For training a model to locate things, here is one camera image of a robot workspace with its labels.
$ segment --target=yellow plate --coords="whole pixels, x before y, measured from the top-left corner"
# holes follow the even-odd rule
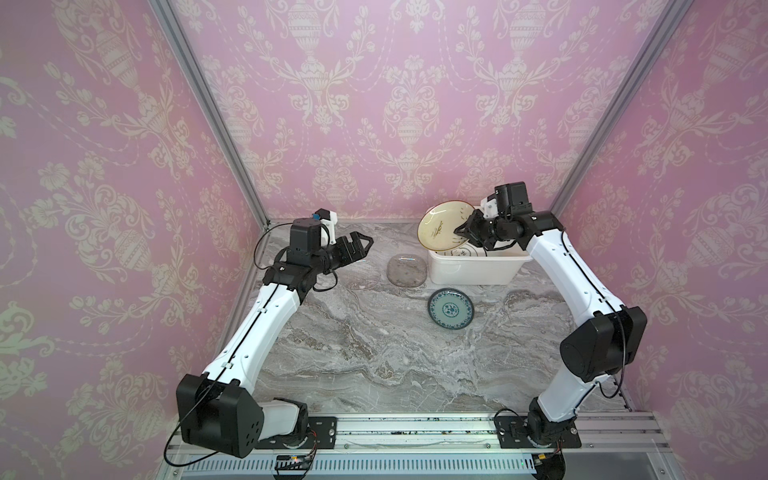
[[[419,223],[419,242],[424,248],[445,252],[460,247],[467,239],[453,233],[467,221],[475,208],[462,200],[451,200],[433,207]]]

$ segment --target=blue and white plate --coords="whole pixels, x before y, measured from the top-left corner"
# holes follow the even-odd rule
[[[475,306],[466,293],[455,288],[443,288],[432,294],[427,302],[429,317],[440,326],[458,330],[469,325],[475,317]]]

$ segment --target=marble table surface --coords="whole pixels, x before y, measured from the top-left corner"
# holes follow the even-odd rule
[[[358,230],[375,244],[365,260],[338,271],[336,288],[311,292],[288,320],[259,374],[258,401],[286,397],[310,412],[528,411],[557,372],[559,343],[574,328],[562,296],[531,261],[508,285],[457,286],[475,304],[475,318],[464,329],[445,329],[426,309],[444,286],[427,279],[402,288],[386,278],[397,253],[426,260],[416,227],[339,223],[337,236]],[[261,265],[288,244],[289,231],[270,234]],[[332,284],[331,276],[320,277],[317,287]],[[593,392],[581,409],[623,410],[624,400]]]

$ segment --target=pink wall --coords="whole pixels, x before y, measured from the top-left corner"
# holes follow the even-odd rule
[[[768,3],[693,3],[568,208],[649,326],[627,387],[689,480],[765,478]]]
[[[665,3],[174,0],[272,218],[548,206]]]
[[[0,16],[0,478],[153,478],[254,221],[146,2]]]

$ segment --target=wire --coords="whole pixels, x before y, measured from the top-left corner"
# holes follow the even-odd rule
[[[281,475],[280,472],[288,471],[288,472],[295,472],[296,470],[303,470],[304,473],[297,479],[302,480],[304,477],[306,477],[306,474],[310,472],[312,469],[312,465],[315,463],[315,455],[317,455],[317,433],[315,433],[314,430],[309,430],[312,435],[315,437],[313,440],[312,450],[310,450],[310,453],[304,457],[301,461],[298,459],[295,463],[289,463],[288,465],[283,466],[277,466],[275,464],[275,475],[273,475],[274,478],[279,478],[282,476],[289,476],[291,478],[295,478],[294,475]]]
[[[522,415],[520,415],[519,413],[517,413],[517,412],[516,412],[515,410],[513,410],[513,409],[508,409],[507,407],[502,407],[502,408],[500,408],[500,409],[499,409],[499,410],[496,412],[496,415],[494,415],[494,416],[493,416],[493,424],[494,424],[494,425],[496,425],[496,419],[498,419],[498,416],[499,416],[499,415],[501,415],[501,413],[502,413],[502,412],[512,412],[512,413],[514,413],[514,414],[515,414],[515,416],[517,416],[517,417],[520,419],[520,422],[522,422],[522,425],[525,425],[525,419],[522,417]]]
[[[290,246],[281,248],[280,251],[277,252],[277,255],[275,255],[275,260],[273,261],[273,263],[282,261],[284,253],[287,252],[288,250],[290,250]]]
[[[493,248],[491,248],[488,251],[489,252],[498,252],[498,251],[501,251],[501,250],[507,250],[508,248],[512,248],[512,247],[514,247],[517,244],[518,244],[518,241],[517,240],[513,240],[512,243],[510,243],[509,245],[504,245],[503,247],[498,247],[498,248],[497,247],[493,247]]]
[[[333,273],[333,278],[336,279],[336,282],[334,282],[332,286],[329,286],[328,288],[317,288],[316,286],[312,286],[312,290],[315,290],[316,292],[327,292],[328,290],[333,290],[333,287],[339,284],[339,274],[336,273],[335,270],[331,270],[331,273]]]
[[[259,269],[259,270],[266,270],[266,269],[268,269],[270,267],[269,265],[267,265],[267,266],[259,266],[258,262],[256,261],[256,250],[259,249],[259,244],[261,243],[261,240],[264,240],[264,237],[269,232],[271,232],[272,230],[275,230],[277,227],[285,227],[286,225],[293,225],[293,222],[290,222],[290,223],[278,223],[274,227],[266,229],[266,231],[261,234],[261,237],[259,237],[259,241],[256,242],[256,246],[253,248],[253,265],[257,269]]]
[[[621,377],[619,377],[619,383],[618,383],[618,385],[617,385],[617,387],[616,387],[616,391],[615,391],[615,392],[613,392],[613,393],[611,393],[609,396],[605,394],[605,391],[603,390],[603,384],[602,384],[602,382],[601,382],[601,383],[599,383],[599,386],[600,386],[600,393],[602,393],[602,394],[603,394],[603,397],[605,397],[606,399],[612,399],[612,398],[614,398],[616,395],[618,395],[618,394],[619,394],[619,392],[621,391],[621,387],[622,387],[622,385],[624,384],[624,369],[625,369],[625,368],[626,368],[626,366],[627,366],[627,336],[626,336],[626,335],[625,335],[625,333],[624,333],[624,324],[621,322],[621,318],[619,318],[618,312],[616,311],[616,309],[614,308],[614,306],[613,306],[613,305],[611,305],[611,302],[609,302],[609,301],[608,301],[608,300],[605,298],[605,295],[603,295],[603,293],[600,291],[600,289],[598,289],[598,288],[597,288],[597,287],[594,285],[594,283],[592,283],[592,280],[590,280],[590,278],[589,278],[589,276],[587,275],[587,273],[586,273],[586,272],[584,272],[584,269],[582,269],[582,268],[581,268],[581,265],[579,265],[579,263],[576,261],[576,259],[573,257],[573,255],[571,255],[571,251],[568,249],[568,246],[565,244],[565,230],[562,230],[562,231],[560,232],[560,243],[562,243],[562,244],[563,244],[563,248],[565,248],[565,252],[566,252],[566,253],[568,254],[568,256],[571,258],[571,260],[573,260],[573,261],[574,261],[574,263],[576,264],[576,266],[578,267],[578,269],[581,271],[581,274],[582,274],[582,275],[584,275],[584,278],[586,278],[586,279],[587,279],[587,281],[589,282],[589,284],[590,284],[590,285],[592,285],[592,288],[594,289],[594,291],[595,291],[595,292],[597,292],[597,293],[598,293],[598,295],[600,295],[600,297],[602,297],[602,299],[603,299],[603,300],[605,300],[605,303],[606,303],[606,304],[607,304],[607,305],[608,305],[608,306],[611,308],[611,310],[613,310],[613,312],[616,314],[616,320],[617,320],[617,322],[618,322],[618,324],[619,324],[619,331],[621,332]]]
[[[192,462],[187,462],[187,463],[173,463],[171,460],[169,460],[169,459],[168,459],[168,447],[170,446],[170,441],[173,439],[174,435],[176,435],[176,432],[178,432],[178,431],[179,431],[179,429],[181,428],[181,423],[182,423],[184,420],[186,420],[186,419],[187,419],[187,417],[188,417],[188,416],[189,416],[189,415],[190,415],[192,412],[194,412],[194,410],[197,408],[197,406],[198,406],[198,405],[200,405],[200,404],[202,403],[202,401],[203,401],[203,400],[205,400],[205,397],[207,397],[207,396],[208,396],[208,393],[210,393],[211,389],[214,387],[214,385],[216,385],[216,382],[218,382],[219,378],[221,377],[221,375],[222,375],[223,373],[224,373],[224,371],[223,371],[223,370],[221,370],[221,372],[219,372],[219,375],[218,375],[218,376],[216,377],[216,379],[215,379],[215,380],[214,380],[214,381],[213,381],[213,382],[212,382],[212,383],[211,383],[211,384],[208,386],[208,388],[206,388],[206,389],[205,389],[205,391],[203,392],[203,395],[201,395],[201,396],[200,396],[200,399],[199,399],[199,400],[197,400],[197,403],[195,403],[195,404],[194,404],[194,406],[193,406],[193,407],[192,407],[192,408],[189,410],[189,412],[187,412],[187,414],[186,414],[186,415],[184,415],[183,417],[181,417],[181,420],[179,420],[179,423],[178,423],[178,425],[176,425],[176,428],[175,428],[175,429],[174,429],[174,430],[173,430],[173,431],[170,433],[170,435],[168,436],[168,441],[167,441],[167,442],[165,442],[165,448],[163,448],[163,458],[165,459],[165,462],[166,462],[168,465],[170,465],[170,466],[172,466],[172,467],[177,467],[177,468],[180,468],[180,467],[188,467],[189,465],[192,465],[192,464],[195,464],[195,463],[198,463],[198,462],[202,462],[202,461],[203,461],[203,460],[205,460],[206,458],[210,458],[210,457],[212,457],[212,456],[216,455],[217,453],[220,453],[220,452],[213,452],[213,453],[209,453],[208,455],[205,455],[204,457],[200,457],[200,458],[198,458],[197,460],[193,460]]]
[[[331,233],[328,231],[328,227],[326,227],[324,223],[321,223],[320,226],[323,228],[323,230],[326,231],[326,235],[328,236],[328,245],[330,245],[333,238],[331,238]]]
[[[621,331],[621,377],[619,377],[619,384],[616,386],[616,391],[611,393],[609,396],[605,395],[605,392],[603,391],[603,384],[600,384],[600,393],[602,393],[603,397],[606,399],[612,399],[618,395],[621,391],[621,386],[624,384],[624,367],[627,365],[627,337],[624,335],[624,325],[621,324],[621,319],[618,320],[618,323],[619,330]]]

